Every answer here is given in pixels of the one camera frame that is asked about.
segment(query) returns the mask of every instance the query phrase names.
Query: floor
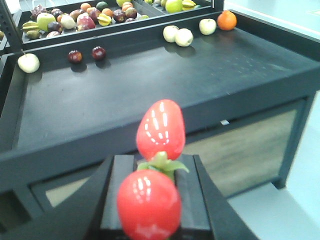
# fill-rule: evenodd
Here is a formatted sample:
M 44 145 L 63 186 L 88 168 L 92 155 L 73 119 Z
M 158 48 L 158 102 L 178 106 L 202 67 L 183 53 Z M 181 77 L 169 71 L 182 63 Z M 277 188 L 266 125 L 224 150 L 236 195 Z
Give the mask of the floor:
M 32 9 L 31 0 L 20 0 Z M 50 1 L 37 0 L 36 3 Z M 80 2 L 53 0 L 57 5 Z M 225 0 L 233 9 L 320 40 L 320 0 Z M 266 184 L 229 199 L 261 240 L 320 240 L 320 93 L 316 96 L 287 187 Z

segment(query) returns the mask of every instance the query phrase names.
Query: fake fruit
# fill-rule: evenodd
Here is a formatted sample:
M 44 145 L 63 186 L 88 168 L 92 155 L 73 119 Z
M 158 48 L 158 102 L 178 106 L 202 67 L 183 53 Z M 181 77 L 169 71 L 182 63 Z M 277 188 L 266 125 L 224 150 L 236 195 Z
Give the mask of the fake fruit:
M 27 31 L 25 35 L 29 40 L 35 40 L 40 38 L 41 34 L 38 30 L 30 30 L 30 31 Z
M 78 25 L 76 27 L 76 32 L 80 32 L 80 31 L 85 31 L 85 30 L 89 30 L 90 28 L 88 27 L 88 25 Z
M 188 47 L 193 40 L 194 35 L 187 28 L 179 29 L 174 36 L 175 43 L 178 44 L 180 47 Z
M 181 12 L 182 11 L 182 0 L 167 0 L 165 3 L 165 10 L 169 14 Z
M 85 13 L 85 11 L 83 11 L 82 9 L 77 9 L 70 12 L 69 15 L 73 18 L 74 21 L 77 21 L 78 16 L 83 13 Z
M 41 30 L 48 32 L 48 23 L 55 22 L 56 18 L 51 13 L 42 12 L 36 18 L 36 22 Z
M 58 31 L 51 31 L 51 32 L 48 33 L 48 35 L 46 36 L 46 38 L 52 38 L 52 37 L 59 36 L 59 35 L 61 35 L 60 32 L 58 32 Z
M 106 9 L 108 7 L 108 3 L 105 1 L 100 1 L 95 5 L 95 7 L 101 12 L 103 9 Z
M 75 20 L 70 15 L 63 14 L 60 23 L 65 29 L 73 29 L 76 26 Z
M 175 36 L 178 32 L 179 28 L 175 25 L 169 25 L 166 26 L 163 29 L 163 37 L 168 43 L 174 43 L 175 42 Z
M 116 4 L 118 4 L 118 6 L 120 7 L 120 8 L 122 8 L 122 5 L 124 4 L 124 3 L 126 3 L 126 2 L 131 2 L 131 0 L 116 0 Z
M 237 17 L 233 12 L 224 10 L 218 16 L 216 22 L 221 30 L 230 31 L 236 27 Z
M 199 29 L 203 35 L 210 35 L 216 31 L 217 23 L 212 18 L 201 19 L 199 22 Z
M 91 17 L 89 17 L 88 13 L 86 12 L 78 16 L 78 18 L 76 19 L 76 23 L 78 26 L 88 26 L 89 29 L 94 29 L 96 27 L 95 22 L 92 20 Z
M 0 31 L 0 41 L 2 41 L 4 37 L 5 37 L 5 33 L 3 31 Z
M 68 53 L 68 60 L 72 64 L 79 64 L 82 61 L 82 53 L 78 50 L 71 50 Z
M 17 60 L 19 68 L 27 74 L 32 74 L 39 69 L 39 58 L 33 53 L 26 53 Z
M 165 151 L 171 160 L 177 159 L 186 143 L 185 122 L 179 105 L 163 99 L 154 103 L 143 116 L 136 134 L 140 154 L 150 161 Z
M 91 5 L 87 2 L 84 2 L 80 5 L 80 9 L 82 9 L 84 12 L 87 12 L 88 8 L 91 8 Z
M 141 16 L 139 17 L 139 20 L 148 19 L 148 18 L 149 18 L 148 15 L 141 15 Z
M 121 9 L 117 9 L 113 11 L 113 19 L 117 22 L 117 23 L 124 23 L 126 21 L 126 14 L 124 11 L 122 11 Z
M 108 26 L 111 23 L 111 17 L 104 13 L 100 13 L 97 19 L 101 26 Z
M 53 31 L 56 31 L 56 32 L 59 32 L 59 33 L 62 33 L 63 31 L 63 27 L 61 25 L 61 23 L 57 22 L 57 21 L 52 21 L 52 22 L 49 22 L 48 23 L 48 32 L 53 32 Z
M 188 10 L 194 9 L 194 7 L 196 5 L 197 4 L 192 0 L 183 0 L 182 1 L 182 10 L 183 11 L 188 11 Z
M 101 46 L 96 46 L 92 49 L 91 55 L 95 60 L 100 61 L 106 57 L 106 50 Z
M 61 15 L 57 16 L 57 17 L 56 17 L 56 21 L 57 21 L 58 23 L 61 23 L 61 19 L 62 19 L 63 15 L 69 15 L 69 14 L 68 14 L 68 13 L 64 13 L 64 14 L 61 14 Z
M 110 18 L 114 16 L 114 12 L 110 8 L 103 9 L 101 13 L 109 16 Z
M 122 8 L 121 8 L 121 10 L 123 11 L 123 12 L 125 12 L 128 8 L 133 8 L 134 7 L 134 5 L 131 3 L 131 2 L 129 2 L 129 1 L 125 1 L 124 3 L 123 3 L 123 5 L 122 5 Z
M 22 25 L 22 31 L 27 33 L 28 31 L 40 31 L 39 24 L 35 21 L 27 21 Z
M 89 14 L 89 17 L 93 20 L 93 22 L 95 24 L 97 24 L 98 23 L 98 17 L 101 14 L 101 11 L 99 11 L 98 9 L 95 8 L 92 11 L 90 11 L 88 14 Z
M 134 7 L 128 7 L 127 10 L 125 10 L 125 16 L 129 19 L 135 19 L 138 15 L 137 10 Z
M 86 10 L 86 13 L 89 14 L 92 10 L 95 10 L 95 9 L 97 9 L 95 6 L 89 7 L 89 8 Z
M 125 20 L 126 23 L 136 21 L 137 19 L 129 17 L 127 20 Z
M 57 20 L 59 15 L 64 14 L 59 8 L 52 9 L 50 13 L 55 17 L 55 20 Z
M 132 240 L 165 240 L 181 222 L 180 194 L 169 177 L 155 170 L 128 175 L 116 205 L 122 229 Z
M 166 8 L 167 0 L 161 0 L 161 7 Z
M 45 7 L 43 7 L 41 4 L 38 4 L 37 6 L 35 6 L 31 11 L 31 19 L 33 21 L 37 20 L 37 17 L 39 14 L 41 13 L 47 13 L 47 9 Z

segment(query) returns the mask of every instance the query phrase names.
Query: green calyx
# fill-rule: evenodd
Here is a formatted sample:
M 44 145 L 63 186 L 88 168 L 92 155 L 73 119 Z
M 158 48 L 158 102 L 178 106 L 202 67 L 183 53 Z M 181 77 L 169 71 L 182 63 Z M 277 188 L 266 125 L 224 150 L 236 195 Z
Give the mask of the green calyx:
M 167 152 L 159 151 L 156 155 L 146 162 L 138 165 L 137 170 L 151 169 L 167 175 L 173 182 L 175 181 L 175 170 L 182 169 L 189 173 L 189 169 L 178 160 L 168 159 Z

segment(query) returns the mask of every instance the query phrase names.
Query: pear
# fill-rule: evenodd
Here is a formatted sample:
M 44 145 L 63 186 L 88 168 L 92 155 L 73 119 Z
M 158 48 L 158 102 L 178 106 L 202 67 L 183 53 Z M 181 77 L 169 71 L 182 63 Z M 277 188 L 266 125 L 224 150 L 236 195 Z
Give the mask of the pear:
M 62 15 L 60 23 L 65 29 L 73 29 L 77 25 L 75 20 L 70 15 Z
M 166 7 L 167 0 L 161 0 L 161 7 Z

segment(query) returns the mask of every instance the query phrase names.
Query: fake strawberry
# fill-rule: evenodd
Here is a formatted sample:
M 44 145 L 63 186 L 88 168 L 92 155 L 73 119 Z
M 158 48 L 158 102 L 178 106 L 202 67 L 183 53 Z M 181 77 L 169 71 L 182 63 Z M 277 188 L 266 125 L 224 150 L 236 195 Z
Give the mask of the fake strawberry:
M 154 103 L 143 116 L 136 134 L 140 154 L 150 161 L 158 152 L 177 159 L 185 146 L 185 122 L 180 106 L 163 99 Z
M 121 183 L 117 194 L 121 226 L 132 240 L 165 240 L 179 227 L 180 194 L 163 173 L 134 171 Z

